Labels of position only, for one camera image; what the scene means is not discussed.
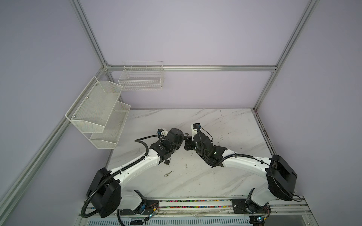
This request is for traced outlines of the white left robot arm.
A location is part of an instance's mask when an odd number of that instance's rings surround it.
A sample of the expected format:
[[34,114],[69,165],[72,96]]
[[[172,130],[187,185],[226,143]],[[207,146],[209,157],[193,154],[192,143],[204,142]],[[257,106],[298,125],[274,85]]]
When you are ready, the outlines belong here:
[[181,147],[184,133],[176,128],[169,131],[159,129],[152,135],[155,137],[157,142],[150,146],[145,143],[145,137],[135,140],[145,147],[145,153],[140,157],[112,170],[101,168],[97,171],[81,208],[82,218],[95,214],[105,218],[119,210],[140,215],[146,210],[147,199],[139,190],[122,191],[122,188],[143,172],[168,160]]

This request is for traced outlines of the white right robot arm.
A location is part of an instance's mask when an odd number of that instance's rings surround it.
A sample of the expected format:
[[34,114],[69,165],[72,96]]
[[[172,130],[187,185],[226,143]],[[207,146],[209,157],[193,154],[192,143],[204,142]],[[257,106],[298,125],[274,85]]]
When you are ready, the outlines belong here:
[[210,167],[231,167],[255,174],[265,180],[258,188],[252,188],[245,200],[246,211],[254,214],[266,207],[270,201],[293,201],[298,178],[291,166],[280,156],[256,157],[234,152],[213,145],[204,133],[184,138],[184,149],[194,150]]

